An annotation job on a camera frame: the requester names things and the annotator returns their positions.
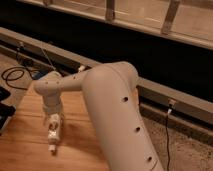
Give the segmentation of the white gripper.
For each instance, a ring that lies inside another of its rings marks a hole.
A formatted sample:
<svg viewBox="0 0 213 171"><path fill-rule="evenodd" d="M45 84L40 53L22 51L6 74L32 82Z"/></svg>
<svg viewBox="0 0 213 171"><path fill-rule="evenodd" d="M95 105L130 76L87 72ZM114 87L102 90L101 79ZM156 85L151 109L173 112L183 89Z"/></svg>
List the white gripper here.
<svg viewBox="0 0 213 171"><path fill-rule="evenodd" d="M43 125L45 126L49 120L49 115L58 114L59 113L59 123L60 128L62 129L64 123L64 115L61 113L63 111L63 104L60 97L44 97L43 98L43 111L45 112L45 116L43 119Z"/></svg>

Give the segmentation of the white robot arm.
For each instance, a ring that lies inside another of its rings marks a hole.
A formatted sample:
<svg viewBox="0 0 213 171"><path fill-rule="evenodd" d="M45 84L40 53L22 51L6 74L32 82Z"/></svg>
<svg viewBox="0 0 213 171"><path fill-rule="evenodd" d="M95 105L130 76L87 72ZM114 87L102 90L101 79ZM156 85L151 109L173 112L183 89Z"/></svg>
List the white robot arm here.
<svg viewBox="0 0 213 171"><path fill-rule="evenodd" d="M49 117L63 111L63 92L83 94L110 171L164 171L134 101L137 83L132 64L113 62L65 77L52 71L35 82L34 90Z"/></svg>

